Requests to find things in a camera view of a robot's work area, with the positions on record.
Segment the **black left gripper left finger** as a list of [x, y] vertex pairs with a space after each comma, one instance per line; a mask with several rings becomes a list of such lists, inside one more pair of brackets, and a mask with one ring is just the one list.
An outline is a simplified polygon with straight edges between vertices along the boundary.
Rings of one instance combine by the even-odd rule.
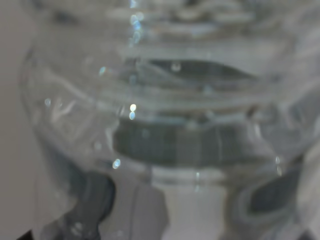
[[82, 168], [45, 160], [36, 172], [34, 223], [23, 240], [100, 240], [116, 195], [110, 161]]

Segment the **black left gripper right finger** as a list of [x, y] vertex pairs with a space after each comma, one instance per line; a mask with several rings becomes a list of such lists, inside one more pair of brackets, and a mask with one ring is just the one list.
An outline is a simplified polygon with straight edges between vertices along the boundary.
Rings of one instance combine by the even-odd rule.
[[236, 240], [311, 239], [320, 208], [320, 161], [239, 165], [234, 168]]

